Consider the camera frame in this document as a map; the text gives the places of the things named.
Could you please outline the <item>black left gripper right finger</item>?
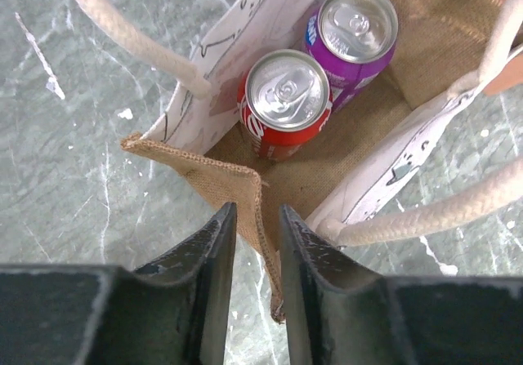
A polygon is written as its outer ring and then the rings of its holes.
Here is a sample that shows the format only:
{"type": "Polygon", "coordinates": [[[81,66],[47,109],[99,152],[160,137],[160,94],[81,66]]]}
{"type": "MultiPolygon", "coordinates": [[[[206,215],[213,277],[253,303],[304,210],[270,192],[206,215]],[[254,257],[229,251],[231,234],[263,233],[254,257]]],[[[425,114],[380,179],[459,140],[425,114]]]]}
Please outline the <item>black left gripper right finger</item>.
{"type": "Polygon", "coordinates": [[[383,276],[279,209],[293,364],[519,364],[519,277],[383,276]]]}

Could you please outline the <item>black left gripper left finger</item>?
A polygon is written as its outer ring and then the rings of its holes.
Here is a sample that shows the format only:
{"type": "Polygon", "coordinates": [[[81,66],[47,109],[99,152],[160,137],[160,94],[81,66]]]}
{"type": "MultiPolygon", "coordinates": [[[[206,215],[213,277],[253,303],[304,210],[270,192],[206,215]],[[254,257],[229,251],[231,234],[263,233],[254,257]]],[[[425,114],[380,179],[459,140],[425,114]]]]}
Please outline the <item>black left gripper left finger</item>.
{"type": "Polygon", "coordinates": [[[4,364],[220,364],[237,208],[134,271],[3,265],[4,364]]]}

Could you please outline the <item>red cola can front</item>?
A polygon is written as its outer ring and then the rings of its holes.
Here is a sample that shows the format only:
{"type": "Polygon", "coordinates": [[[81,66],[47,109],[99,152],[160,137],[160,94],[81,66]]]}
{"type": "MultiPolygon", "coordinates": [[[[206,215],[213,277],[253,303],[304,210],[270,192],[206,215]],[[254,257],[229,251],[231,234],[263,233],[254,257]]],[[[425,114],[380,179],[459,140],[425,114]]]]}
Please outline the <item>red cola can front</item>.
{"type": "Polygon", "coordinates": [[[282,161],[322,131],[333,110],[327,75],[304,52],[272,51],[245,74],[239,120],[260,158],[282,161]]]}

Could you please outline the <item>purple soda can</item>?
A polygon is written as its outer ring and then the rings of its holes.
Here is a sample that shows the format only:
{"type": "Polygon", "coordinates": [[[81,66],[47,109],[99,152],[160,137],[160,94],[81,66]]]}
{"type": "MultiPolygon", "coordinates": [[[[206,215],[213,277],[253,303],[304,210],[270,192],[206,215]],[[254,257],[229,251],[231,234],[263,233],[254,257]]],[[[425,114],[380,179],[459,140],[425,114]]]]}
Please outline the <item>purple soda can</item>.
{"type": "Polygon", "coordinates": [[[389,65],[398,33],[390,0],[324,0],[311,14],[303,48],[327,74],[334,113],[389,65]]]}

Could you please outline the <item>canvas jute cat-print bag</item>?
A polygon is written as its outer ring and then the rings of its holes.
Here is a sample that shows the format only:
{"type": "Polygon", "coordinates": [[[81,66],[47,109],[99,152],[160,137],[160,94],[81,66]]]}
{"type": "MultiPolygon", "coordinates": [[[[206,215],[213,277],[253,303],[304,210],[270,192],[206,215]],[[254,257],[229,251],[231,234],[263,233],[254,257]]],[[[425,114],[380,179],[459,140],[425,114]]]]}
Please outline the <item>canvas jute cat-print bag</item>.
{"type": "Polygon", "coordinates": [[[414,238],[522,195],[522,161],[417,211],[381,209],[449,122],[522,72],[522,0],[237,0],[190,58],[110,0],[76,0],[115,43],[178,81],[168,107],[124,150],[168,165],[263,257],[270,312],[284,321],[277,207],[292,205],[338,246],[414,238]]]}

